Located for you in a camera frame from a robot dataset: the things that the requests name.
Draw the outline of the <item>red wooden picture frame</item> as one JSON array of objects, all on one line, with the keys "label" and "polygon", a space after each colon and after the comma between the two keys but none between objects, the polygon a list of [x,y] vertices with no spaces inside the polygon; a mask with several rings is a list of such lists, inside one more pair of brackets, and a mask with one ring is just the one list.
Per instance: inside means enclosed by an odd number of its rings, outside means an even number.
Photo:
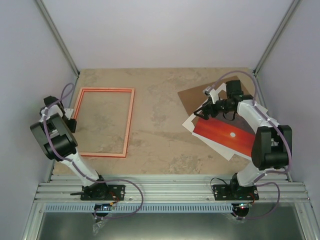
[{"label": "red wooden picture frame", "polygon": [[131,132],[131,122],[132,122],[132,115],[133,115],[133,106],[134,106],[134,99],[135,99],[135,88],[133,87],[81,87],[79,89],[79,93],[77,99],[74,104],[74,113],[73,119],[77,119],[80,107],[84,98],[85,93],[130,93],[130,101],[129,101],[129,108],[127,114],[127,121],[126,121],[126,129],[124,134],[124,143],[123,149],[121,153],[103,153],[103,152],[80,152],[79,154],[83,157],[98,157],[98,158],[126,158],[128,145],[129,145],[129,137]]}]

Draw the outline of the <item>white photo mat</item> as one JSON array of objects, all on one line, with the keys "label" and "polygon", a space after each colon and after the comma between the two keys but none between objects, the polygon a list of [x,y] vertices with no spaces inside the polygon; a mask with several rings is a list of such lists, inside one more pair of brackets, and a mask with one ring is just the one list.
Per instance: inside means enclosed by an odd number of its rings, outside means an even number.
[{"label": "white photo mat", "polygon": [[202,135],[199,135],[197,133],[194,133],[194,129],[196,126],[196,123],[198,122],[198,119],[196,118],[196,116],[194,114],[188,116],[188,118],[184,121],[184,123],[182,124],[182,126],[184,128],[186,128],[189,132],[191,132],[191,134],[198,138],[199,140],[201,140],[202,142],[204,142],[207,146],[209,146],[211,149],[213,149],[214,151],[216,151],[217,153],[219,153],[222,157],[224,157],[227,161],[229,161],[233,155],[238,155],[241,156],[245,159],[248,159],[248,157],[238,151],[235,151],[231,148],[228,148],[224,145],[221,145],[217,142],[214,142],[208,138],[205,138]]}]

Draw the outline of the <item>red sunset photo print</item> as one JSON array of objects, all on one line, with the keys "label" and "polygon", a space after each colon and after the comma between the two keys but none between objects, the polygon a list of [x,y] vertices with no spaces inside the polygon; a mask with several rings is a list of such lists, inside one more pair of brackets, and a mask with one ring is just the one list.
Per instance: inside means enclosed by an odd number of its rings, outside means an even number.
[{"label": "red sunset photo print", "polygon": [[208,120],[197,117],[192,134],[202,137],[215,151],[221,148],[226,154],[251,160],[255,133],[241,116],[231,120],[232,116],[232,113],[226,117],[220,113]]}]

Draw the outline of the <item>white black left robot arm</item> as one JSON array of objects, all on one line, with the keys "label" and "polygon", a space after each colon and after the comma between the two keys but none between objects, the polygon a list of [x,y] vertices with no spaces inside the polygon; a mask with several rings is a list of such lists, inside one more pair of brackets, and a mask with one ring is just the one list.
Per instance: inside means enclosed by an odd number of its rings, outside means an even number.
[{"label": "white black left robot arm", "polygon": [[103,200],[110,193],[109,186],[96,170],[81,157],[78,143],[73,135],[77,121],[66,116],[62,101],[54,96],[43,99],[45,106],[40,110],[40,120],[30,130],[41,150],[49,160],[66,165],[82,182],[83,198]]}]

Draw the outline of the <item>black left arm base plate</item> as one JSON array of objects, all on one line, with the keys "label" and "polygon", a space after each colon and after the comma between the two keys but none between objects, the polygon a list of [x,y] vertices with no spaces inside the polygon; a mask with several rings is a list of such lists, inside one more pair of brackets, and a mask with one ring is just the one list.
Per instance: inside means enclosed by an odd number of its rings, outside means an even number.
[{"label": "black left arm base plate", "polygon": [[123,201],[126,186],[123,184],[93,184],[82,188],[82,201]]}]

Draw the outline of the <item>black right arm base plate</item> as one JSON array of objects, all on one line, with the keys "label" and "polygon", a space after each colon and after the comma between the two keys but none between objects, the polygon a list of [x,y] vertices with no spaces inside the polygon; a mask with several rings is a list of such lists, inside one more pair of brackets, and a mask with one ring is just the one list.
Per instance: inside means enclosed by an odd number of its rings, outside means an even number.
[{"label": "black right arm base plate", "polygon": [[231,187],[226,184],[214,184],[211,188],[216,201],[256,201],[260,199],[256,186]]}]

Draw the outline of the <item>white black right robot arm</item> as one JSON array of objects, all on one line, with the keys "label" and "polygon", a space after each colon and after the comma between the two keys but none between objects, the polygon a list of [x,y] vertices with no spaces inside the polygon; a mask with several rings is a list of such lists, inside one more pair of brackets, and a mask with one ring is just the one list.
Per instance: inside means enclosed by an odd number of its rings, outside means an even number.
[{"label": "white black right robot arm", "polygon": [[193,132],[250,157],[228,184],[232,198],[246,200],[258,195],[259,179],[285,173],[283,168],[292,161],[292,129],[269,117],[252,95],[243,92],[240,80],[227,81],[225,88],[225,99],[213,87],[203,91],[207,101],[194,111],[198,121]]}]

